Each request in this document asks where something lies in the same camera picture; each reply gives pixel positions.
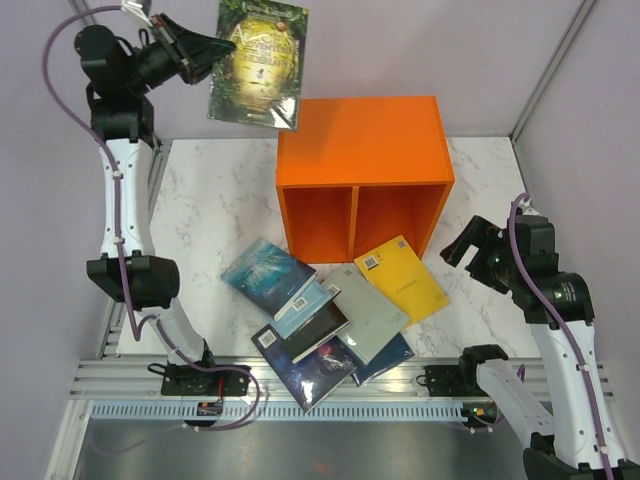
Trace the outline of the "Alice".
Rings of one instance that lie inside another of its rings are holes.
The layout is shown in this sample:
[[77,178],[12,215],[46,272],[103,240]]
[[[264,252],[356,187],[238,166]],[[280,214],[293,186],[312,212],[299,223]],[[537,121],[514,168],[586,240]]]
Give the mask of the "Alice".
[[277,1],[221,1],[217,36],[235,50],[212,67],[208,117],[295,131],[308,19]]

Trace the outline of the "black cover book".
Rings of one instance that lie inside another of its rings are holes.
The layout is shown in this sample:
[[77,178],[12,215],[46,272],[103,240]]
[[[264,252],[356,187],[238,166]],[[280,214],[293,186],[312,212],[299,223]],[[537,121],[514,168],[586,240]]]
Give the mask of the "black cover book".
[[334,301],[328,302],[289,338],[282,341],[294,364],[331,340],[349,326],[349,321]]

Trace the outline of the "light blue book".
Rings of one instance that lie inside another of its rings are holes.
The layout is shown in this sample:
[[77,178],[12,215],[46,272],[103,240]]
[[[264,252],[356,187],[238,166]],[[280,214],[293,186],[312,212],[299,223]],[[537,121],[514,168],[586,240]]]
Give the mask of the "light blue book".
[[289,338],[332,299],[332,293],[318,281],[312,282],[293,302],[273,327],[278,335]]

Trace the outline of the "teal ocean cover book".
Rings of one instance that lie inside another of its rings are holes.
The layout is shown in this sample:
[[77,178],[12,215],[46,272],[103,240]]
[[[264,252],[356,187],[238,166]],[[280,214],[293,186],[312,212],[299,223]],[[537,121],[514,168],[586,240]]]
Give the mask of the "teal ocean cover book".
[[256,240],[221,275],[257,307],[279,321],[317,278],[316,270],[265,239]]

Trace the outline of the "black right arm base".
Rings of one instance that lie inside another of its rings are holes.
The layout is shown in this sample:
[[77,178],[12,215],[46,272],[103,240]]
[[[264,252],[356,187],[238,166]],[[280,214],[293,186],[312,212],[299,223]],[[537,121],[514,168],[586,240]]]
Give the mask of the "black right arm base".
[[457,365],[427,365],[415,381],[434,398],[464,397],[468,394]]

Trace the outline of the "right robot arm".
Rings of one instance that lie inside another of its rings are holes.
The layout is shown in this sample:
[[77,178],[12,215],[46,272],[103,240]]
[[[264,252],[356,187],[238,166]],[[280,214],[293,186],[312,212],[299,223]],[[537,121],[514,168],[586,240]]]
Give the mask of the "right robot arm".
[[458,385],[486,393],[516,433],[530,479],[636,479],[606,405],[595,358],[595,314],[577,273],[559,269],[555,229],[545,217],[510,214],[500,228],[474,216],[440,255],[457,266],[470,247],[470,277],[509,294],[538,346],[551,407],[525,388],[497,345],[467,347]]

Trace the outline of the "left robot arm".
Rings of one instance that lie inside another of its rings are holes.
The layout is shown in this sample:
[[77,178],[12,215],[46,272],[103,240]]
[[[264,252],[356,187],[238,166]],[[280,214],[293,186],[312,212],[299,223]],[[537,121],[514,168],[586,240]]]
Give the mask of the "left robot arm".
[[152,329],[171,363],[191,363],[184,383],[206,395],[217,387],[219,372],[207,341],[179,302],[179,268],[157,256],[150,231],[148,177],[159,143],[147,94],[173,77],[200,83],[235,46],[188,30],[164,13],[147,23],[153,40],[140,48],[103,25],[83,29],[74,43],[89,79],[90,131],[99,144],[105,181],[104,237],[99,257],[87,262],[86,271],[125,306],[134,339]]

